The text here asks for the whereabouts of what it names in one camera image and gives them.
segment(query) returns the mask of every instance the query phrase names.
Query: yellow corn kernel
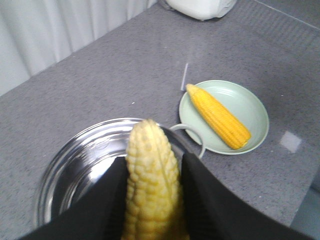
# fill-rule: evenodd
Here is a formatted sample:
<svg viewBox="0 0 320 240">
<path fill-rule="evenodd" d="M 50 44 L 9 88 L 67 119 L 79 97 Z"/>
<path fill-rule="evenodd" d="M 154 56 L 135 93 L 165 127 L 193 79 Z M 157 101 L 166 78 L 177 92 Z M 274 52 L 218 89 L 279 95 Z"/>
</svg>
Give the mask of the yellow corn kernel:
<svg viewBox="0 0 320 240">
<path fill-rule="evenodd" d="M 151 119 L 134 125 L 126 161 L 129 177 L 123 240 L 188 240 L 178 161 Z"/>
<path fill-rule="evenodd" d="M 206 123 L 230 148 L 240 149 L 248 143 L 251 133 L 246 126 L 210 93 L 192 84 L 187 84 L 186 90 Z"/>
</svg>

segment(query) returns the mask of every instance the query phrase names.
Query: ceramic plate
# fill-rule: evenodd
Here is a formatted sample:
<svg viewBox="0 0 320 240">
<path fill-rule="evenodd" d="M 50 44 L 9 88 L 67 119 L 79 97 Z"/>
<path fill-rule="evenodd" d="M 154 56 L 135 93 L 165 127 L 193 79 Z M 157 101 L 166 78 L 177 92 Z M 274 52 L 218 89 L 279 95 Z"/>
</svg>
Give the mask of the ceramic plate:
<svg viewBox="0 0 320 240">
<path fill-rule="evenodd" d="M 206 140 L 206 149 L 219 154 L 236 155 L 252 151 L 262 144 L 269 131 L 269 118 L 264 105 L 251 91 L 224 80 L 203 81 L 196 86 L 213 95 L 251 132 L 251 138 L 244 147 L 237 150 L 228 147 L 199 115 L 186 92 L 179 105 L 180 120 L 197 129 Z M 186 132 L 196 143 L 201 144 L 193 132 Z"/>
</svg>

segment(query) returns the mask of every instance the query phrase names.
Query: cooked corn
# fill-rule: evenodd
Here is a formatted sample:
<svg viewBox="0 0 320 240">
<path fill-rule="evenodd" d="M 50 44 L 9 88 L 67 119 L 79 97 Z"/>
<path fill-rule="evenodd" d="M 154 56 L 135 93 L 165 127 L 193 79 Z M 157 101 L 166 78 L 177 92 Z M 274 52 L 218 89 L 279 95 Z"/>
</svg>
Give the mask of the cooked corn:
<svg viewBox="0 0 320 240">
<path fill-rule="evenodd" d="M 192 84 L 187 84 L 186 89 L 194 107 L 230 148 L 236 150 L 248 143 L 249 130 L 217 99 Z"/>
<path fill-rule="evenodd" d="M 178 161 L 151 119 L 134 125 L 127 147 L 124 240 L 186 240 Z"/>
</svg>

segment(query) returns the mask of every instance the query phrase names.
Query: gray countertop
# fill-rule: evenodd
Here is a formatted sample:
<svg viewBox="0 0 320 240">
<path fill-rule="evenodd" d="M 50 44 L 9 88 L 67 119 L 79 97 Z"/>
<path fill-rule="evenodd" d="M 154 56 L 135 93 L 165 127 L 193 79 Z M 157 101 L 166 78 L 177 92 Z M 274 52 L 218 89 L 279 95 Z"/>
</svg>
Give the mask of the gray countertop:
<svg viewBox="0 0 320 240">
<path fill-rule="evenodd" d="M 206 151 L 203 162 L 240 198 L 290 225 L 320 165 L 319 56 L 318 29 L 256 1 L 207 21 L 154 5 L 0 97 L 0 238 L 31 231 L 41 176 L 81 130 L 123 117 L 179 123 L 186 63 L 187 83 L 231 81 L 264 104 L 270 130 L 261 146 Z"/>
</svg>

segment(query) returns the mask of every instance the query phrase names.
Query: stainless steel bowl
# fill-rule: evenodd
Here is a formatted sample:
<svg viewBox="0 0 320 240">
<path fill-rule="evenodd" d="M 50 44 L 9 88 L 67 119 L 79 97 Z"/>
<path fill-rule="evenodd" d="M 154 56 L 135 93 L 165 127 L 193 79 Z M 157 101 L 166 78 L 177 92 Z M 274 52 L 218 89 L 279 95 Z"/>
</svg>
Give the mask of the stainless steel bowl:
<svg viewBox="0 0 320 240">
<path fill-rule="evenodd" d="M 108 170 L 116 157 L 126 155 L 129 134 L 140 118 L 118 118 L 93 125 L 70 139 L 46 169 L 36 194 L 33 224 L 38 228 L 77 202 Z M 176 158 L 192 151 L 172 130 L 159 124 Z"/>
</svg>

